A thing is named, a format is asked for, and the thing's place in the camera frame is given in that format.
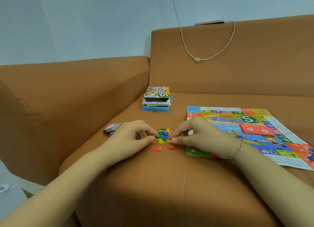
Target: forearm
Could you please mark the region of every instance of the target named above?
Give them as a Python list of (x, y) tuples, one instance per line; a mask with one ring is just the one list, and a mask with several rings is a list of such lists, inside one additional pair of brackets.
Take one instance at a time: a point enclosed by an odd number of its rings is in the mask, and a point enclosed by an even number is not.
[(314, 190), (250, 145), (233, 162), (285, 226), (312, 226)]
[(44, 190), (6, 217), (1, 226), (62, 226), (84, 191), (108, 163), (109, 160), (99, 160), (96, 152), (84, 155)]

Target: white cable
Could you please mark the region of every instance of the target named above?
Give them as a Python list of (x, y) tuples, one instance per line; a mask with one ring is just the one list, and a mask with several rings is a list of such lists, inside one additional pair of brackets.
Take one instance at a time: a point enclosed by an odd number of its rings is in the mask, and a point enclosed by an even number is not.
[(175, 8), (175, 14), (176, 14), (177, 19), (178, 19), (178, 23), (179, 23), (179, 27), (180, 27), (180, 32), (181, 32), (181, 37), (182, 37), (182, 42), (183, 42), (183, 45), (184, 45), (184, 47), (185, 47), (185, 50), (186, 50), (186, 52), (187, 52), (192, 58), (194, 58), (194, 60), (195, 60), (196, 62), (199, 62), (200, 60), (209, 60), (209, 59), (212, 59), (213, 57), (216, 57), (218, 54), (220, 54), (220, 53), (228, 46), (228, 44), (230, 43), (230, 41), (231, 41), (231, 39), (232, 39), (232, 37), (233, 37), (233, 34), (234, 34), (234, 32), (235, 32), (236, 24), (234, 23), (234, 21), (225, 21), (225, 23), (228, 23), (228, 22), (233, 23), (233, 31), (232, 31), (232, 34), (231, 34), (231, 36), (230, 36), (230, 39), (229, 39), (228, 43), (223, 47), (222, 50), (220, 50), (220, 51), (219, 51), (217, 54), (215, 54), (214, 56), (212, 56), (212, 57), (210, 57), (210, 58), (207, 58), (207, 59), (199, 59), (199, 58), (193, 57), (193, 56), (189, 53), (189, 51), (187, 50), (186, 45), (185, 45), (185, 43), (184, 43), (183, 34), (182, 34), (182, 29), (181, 29), (181, 25), (180, 25), (178, 13), (176, 12), (176, 8)]

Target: bracelet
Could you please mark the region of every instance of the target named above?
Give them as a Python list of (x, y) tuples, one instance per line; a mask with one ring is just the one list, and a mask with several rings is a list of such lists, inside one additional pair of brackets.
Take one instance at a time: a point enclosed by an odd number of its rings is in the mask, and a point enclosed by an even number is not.
[[(243, 141), (241, 141), (241, 144), (238, 146), (239, 151), (242, 149), (242, 144), (243, 144)], [(234, 155), (234, 157), (232, 159), (232, 164), (233, 164), (233, 161), (234, 161), (234, 159), (235, 159), (235, 157), (236, 157), (236, 155), (238, 154), (239, 151), (237, 151), (237, 153)]]

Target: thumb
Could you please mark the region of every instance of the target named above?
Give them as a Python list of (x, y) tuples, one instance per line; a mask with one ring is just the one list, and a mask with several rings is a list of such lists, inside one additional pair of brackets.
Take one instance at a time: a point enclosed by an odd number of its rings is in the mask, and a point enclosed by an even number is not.
[(144, 148), (147, 145), (151, 144), (151, 142), (153, 142), (155, 140), (155, 136), (150, 135), (150, 136), (146, 136), (145, 138), (142, 138), (140, 140), (137, 140), (137, 144), (139, 146), (139, 148)]
[(193, 135), (191, 136), (178, 136), (171, 139), (171, 142), (180, 145), (194, 146)]

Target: red card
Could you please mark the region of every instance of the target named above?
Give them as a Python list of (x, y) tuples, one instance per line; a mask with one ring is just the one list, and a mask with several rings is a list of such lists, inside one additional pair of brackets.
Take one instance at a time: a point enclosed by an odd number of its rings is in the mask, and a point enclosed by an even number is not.
[(268, 126), (240, 124), (240, 127), (244, 134), (275, 136)]

